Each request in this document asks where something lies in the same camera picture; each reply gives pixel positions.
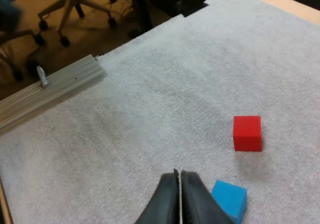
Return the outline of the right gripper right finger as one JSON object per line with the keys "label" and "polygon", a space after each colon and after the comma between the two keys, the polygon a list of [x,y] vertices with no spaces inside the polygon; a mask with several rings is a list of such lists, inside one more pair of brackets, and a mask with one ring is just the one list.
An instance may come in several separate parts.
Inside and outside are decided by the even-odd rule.
{"label": "right gripper right finger", "polygon": [[232,224],[233,220],[211,196],[197,172],[183,170],[181,210],[184,224]]}

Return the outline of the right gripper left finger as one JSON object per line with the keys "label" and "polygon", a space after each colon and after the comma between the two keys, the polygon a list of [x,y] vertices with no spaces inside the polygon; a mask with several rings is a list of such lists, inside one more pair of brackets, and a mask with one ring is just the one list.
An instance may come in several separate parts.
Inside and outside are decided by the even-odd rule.
{"label": "right gripper left finger", "polygon": [[135,224],[178,224],[180,222],[179,172],[161,175],[158,185]]}

